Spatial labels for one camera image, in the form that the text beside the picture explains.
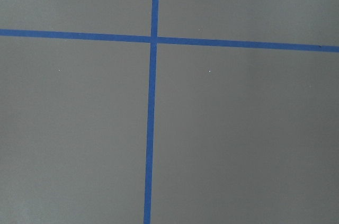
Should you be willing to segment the blue tape grid lines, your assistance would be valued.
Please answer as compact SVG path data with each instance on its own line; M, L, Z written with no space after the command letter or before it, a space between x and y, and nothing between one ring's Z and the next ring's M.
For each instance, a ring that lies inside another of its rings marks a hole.
M1 223L338 223L338 0L1 0Z

